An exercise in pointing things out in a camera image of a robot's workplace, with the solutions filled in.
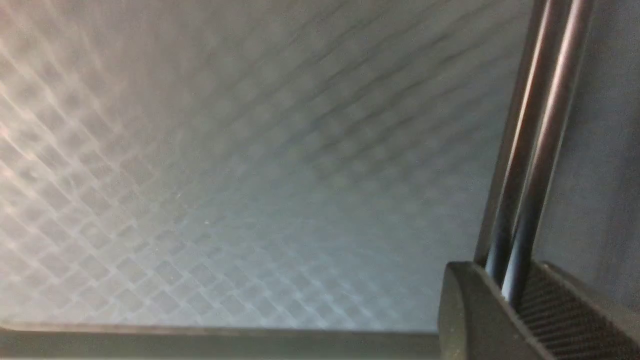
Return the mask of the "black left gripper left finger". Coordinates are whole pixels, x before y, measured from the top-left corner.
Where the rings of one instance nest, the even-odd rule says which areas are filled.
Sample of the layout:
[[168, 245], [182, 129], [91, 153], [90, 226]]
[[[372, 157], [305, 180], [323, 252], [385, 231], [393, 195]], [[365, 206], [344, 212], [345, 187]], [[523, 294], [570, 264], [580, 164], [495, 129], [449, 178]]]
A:
[[486, 271], [471, 261], [446, 264], [438, 309], [443, 360], [553, 360]]

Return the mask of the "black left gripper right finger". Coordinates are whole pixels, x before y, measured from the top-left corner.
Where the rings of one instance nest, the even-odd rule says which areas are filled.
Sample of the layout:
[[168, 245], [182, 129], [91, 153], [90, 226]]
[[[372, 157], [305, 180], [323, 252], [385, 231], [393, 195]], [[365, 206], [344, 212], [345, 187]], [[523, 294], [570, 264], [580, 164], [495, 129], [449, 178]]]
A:
[[533, 262], [518, 314], [556, 360], [637, 360], [639, 313], [548, 262]]

